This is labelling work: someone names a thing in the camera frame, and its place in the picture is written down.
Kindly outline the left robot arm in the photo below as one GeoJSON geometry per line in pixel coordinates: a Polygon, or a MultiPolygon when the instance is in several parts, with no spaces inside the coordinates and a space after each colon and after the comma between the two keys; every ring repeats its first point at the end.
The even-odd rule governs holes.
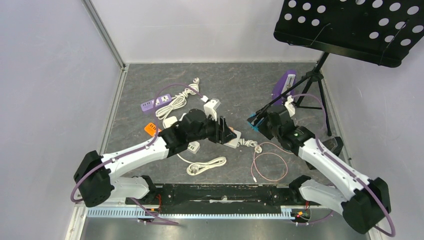
{"type": "Polygon", "coordinates": [[[157,191],[151,179],[125,177],[126,173],[184,152],[192,142],[207,139],[224,145],[236,138],[225,117],[213,119],[200,109],[192,109],[145,142],[103,155],[96,150],[86,153],[73,175],[76,186],[71,192],[71,201],[83,202],[88,208],[112,198],[134,198],[152,204],[157,191]]]}

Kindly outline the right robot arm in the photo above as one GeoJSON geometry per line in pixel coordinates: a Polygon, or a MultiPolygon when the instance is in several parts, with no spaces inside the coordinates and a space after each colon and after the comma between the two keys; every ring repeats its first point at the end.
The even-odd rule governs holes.
{"type": "Polygon", "coordinates": [[[269,140],[277,139],[284,149],[316,168],[333,184],[327,186],[302,175],[290,183],[289,199],[295,204],[309,201],[331,209],[360,234],[377,228],[386,219],[390,227],[386,235],[395,236],[388,184],[380,177],[370,179],[342,161],[312,131],[295,125],[294,113],[293,107],[266,105],[247,119],[252,128],[269,140]]]}

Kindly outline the long white colourful power strip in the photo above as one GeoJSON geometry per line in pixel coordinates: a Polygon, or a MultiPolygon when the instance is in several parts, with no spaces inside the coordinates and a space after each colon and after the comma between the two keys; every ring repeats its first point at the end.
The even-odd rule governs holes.
{"type": "Polygon", "coordinates": [[[225,143],[224,145],[233,149],[236,149],[239,146],[239,140],[241,138],[242,133],[238,130],[233,130],[233,132],[236,134],[236,137],[229,142],[225,143]]]}

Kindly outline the blue plug adapter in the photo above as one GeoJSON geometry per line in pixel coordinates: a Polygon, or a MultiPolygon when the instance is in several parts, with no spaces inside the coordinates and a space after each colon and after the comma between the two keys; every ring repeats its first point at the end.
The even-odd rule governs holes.
{"type": "Polygon", "coordinates": [[[258,116],[257,113],[253,113],[251,116],[249,116],[247,122],[254,131],[259,132],[258,125],[260,124],[261,120],[262,118],[258,116]]]}

